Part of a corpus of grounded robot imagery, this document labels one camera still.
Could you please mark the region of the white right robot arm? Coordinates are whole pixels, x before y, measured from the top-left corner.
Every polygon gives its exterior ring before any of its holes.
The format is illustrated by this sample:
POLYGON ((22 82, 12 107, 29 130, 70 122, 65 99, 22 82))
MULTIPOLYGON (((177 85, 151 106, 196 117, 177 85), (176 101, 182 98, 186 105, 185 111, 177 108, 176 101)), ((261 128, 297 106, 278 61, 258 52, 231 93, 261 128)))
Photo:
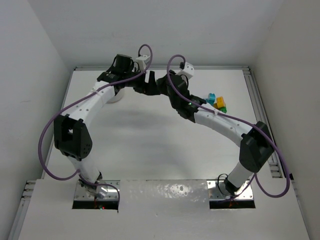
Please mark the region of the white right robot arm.
POLYGON ((190 94, 188 84, 181 76, 171 74, 170 79, 187 100, 174 91, 167 76, 157 79, 155 84, 162 95, 168 96, 172 108, 182 118, 216 131, 239 147, 238 163, 222 183, 216 184, 222 195, 234 196, 251 175, 261 170, 274 149, 257 129, 222 116, 221 111, 214 109, 204 99, 190 94))

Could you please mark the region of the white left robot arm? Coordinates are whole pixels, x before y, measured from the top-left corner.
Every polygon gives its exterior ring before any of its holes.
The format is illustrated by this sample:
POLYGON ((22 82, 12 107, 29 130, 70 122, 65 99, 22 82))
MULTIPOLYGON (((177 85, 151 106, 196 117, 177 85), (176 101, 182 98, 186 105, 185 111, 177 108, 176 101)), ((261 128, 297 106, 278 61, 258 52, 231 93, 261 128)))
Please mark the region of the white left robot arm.
POLYGON ((121 98, 126 87, 143 94, 156 93, 156 81, 145 80, 152 59, 151 54, 139 54, 136 59, 117 54, 112 65, 97 77, 90 92, 54 118, 54 146, 71 162, 81 186, 91 195, 100 194, 110 185, 101 182, 102 173, 89 157, 93 148, 89 126, 106 104, 121 98))

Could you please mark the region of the yellow lego brick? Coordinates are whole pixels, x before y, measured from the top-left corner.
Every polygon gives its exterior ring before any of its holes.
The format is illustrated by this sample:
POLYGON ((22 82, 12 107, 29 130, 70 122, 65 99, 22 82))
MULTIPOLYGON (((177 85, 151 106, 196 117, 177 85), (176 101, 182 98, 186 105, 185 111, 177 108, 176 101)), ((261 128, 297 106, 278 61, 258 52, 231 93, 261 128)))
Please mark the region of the yellow lego brick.
POLYGON ((216 98, 216 102, 213 104, 213 107, 216 109, 226 108, 226 103, 222 96, 216 98))

